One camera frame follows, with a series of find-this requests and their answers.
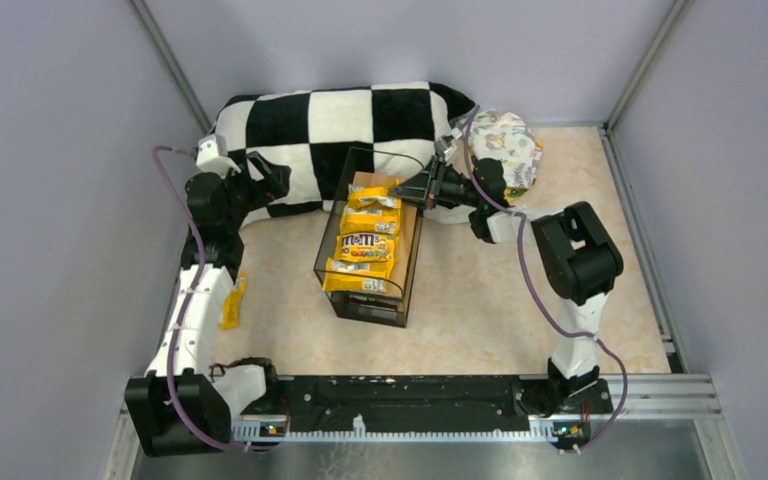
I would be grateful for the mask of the yellow peanut M&M bag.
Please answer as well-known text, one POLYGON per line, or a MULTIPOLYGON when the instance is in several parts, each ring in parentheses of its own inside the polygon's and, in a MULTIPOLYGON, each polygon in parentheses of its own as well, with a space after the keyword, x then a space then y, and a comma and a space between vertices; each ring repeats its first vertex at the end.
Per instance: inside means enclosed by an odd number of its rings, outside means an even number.
POLYGON ((350 263, 396 261, 397 239, 393 235, 354 233, 338 236, 334 259, 350 263))

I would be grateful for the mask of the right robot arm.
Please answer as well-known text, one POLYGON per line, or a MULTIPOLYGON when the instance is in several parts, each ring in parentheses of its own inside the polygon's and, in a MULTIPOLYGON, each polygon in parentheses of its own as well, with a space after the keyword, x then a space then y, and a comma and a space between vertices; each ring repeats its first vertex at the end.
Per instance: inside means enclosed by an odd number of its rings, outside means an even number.
POLYGON ((433 158, 391 196, 423 210, 465 207, 474 235, 513 242, 529 293, 559 336, 545 381, 522 393, 518 405, 549 417, 582 403, 600 379, 598 354, 609 354, 599 330, 624 260, 592 205, 585 201, 538 215, 514 207, 512 170, 502 161, 470 157, 466 173, 433 158))

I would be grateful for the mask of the yellow candy bag back side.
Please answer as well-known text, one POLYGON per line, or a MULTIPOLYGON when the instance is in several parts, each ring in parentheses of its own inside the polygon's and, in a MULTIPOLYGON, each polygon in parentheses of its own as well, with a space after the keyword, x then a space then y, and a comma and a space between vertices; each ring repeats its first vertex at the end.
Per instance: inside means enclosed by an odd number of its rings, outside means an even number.
POLYGON ((339 233, 378 233, 396 235, 401 226, 401 213, 398 209, 352 209, 346 207, 342 214, 339 233))

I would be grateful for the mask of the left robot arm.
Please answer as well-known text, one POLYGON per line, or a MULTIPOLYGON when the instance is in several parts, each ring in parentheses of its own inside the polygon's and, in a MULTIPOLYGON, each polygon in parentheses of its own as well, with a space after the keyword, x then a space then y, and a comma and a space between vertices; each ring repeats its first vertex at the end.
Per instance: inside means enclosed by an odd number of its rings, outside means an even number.
POLYGON ((244 244, 239 229, 249 213, 285 197, 291 170, 259 153, 200 165, 183 188, 152 160, 188 226, 177 293, 158 350, 144 374, 128 380, 124 402, 142 452, 151 458, 267 452, 264 440, 239 440, 233 423, 244 412, 290 416, 273 362, 249 357, 210 367, 213 343, 237 291, 244 244))

